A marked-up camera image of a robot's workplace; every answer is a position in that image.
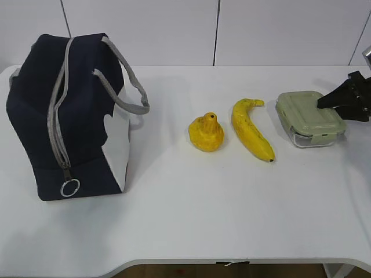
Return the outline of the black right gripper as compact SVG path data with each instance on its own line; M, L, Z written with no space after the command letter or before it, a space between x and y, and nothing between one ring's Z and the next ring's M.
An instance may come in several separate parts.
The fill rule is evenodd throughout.
M348 74L348 79L331 93L317 101L319 109L335 108L344 120L368 122L370 116L370 78L359 71Z

